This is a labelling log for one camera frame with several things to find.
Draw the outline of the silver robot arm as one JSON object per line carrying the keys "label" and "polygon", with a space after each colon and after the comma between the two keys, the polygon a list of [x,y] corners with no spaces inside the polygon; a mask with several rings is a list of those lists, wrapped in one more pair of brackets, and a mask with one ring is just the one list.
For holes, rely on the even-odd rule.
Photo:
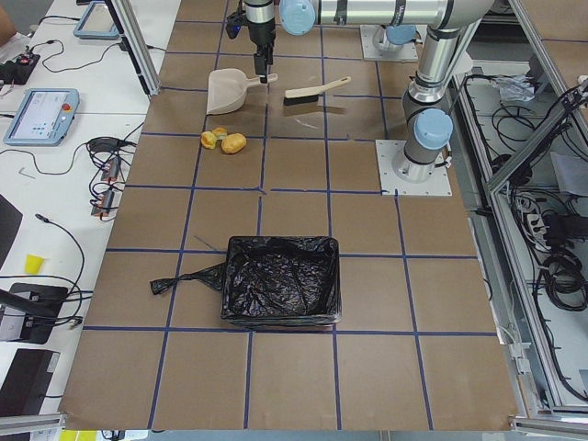
{"label": "silver robot arm", "polygon": [[387,26],[383,28],[381,43],[382,51],[398,51],[408,43],[416,39],[417,27],[415,25]]}
{"label": "silver robot arm", "polygon": [[267,82],[277,26],[299,36],[315,25],[424,25],[423,51],[402,99],[408,137],[391,162],[400,179],[422,183],[452,135],[453,122],[441,105],[448,81],[491,6],[490,1],[241,1],[227,16],[225,30],[235,39],[247,28],[256,47],[255,73]]}

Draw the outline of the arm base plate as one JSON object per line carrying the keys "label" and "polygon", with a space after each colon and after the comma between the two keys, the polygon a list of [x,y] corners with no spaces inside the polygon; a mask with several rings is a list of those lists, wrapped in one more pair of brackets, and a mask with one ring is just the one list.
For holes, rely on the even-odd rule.
{"label": "arm base plate", "polygon": [[439,153],[432,164],[411,163],[404,153],[405,141],[376,140],[380,193],[383,196],[452,196],[445,159]]}
{"label": "arm base plate", "polygon": [[361,25],[363,59],[367,61],[416,62],[416,42],[420,39],[415,25]]}

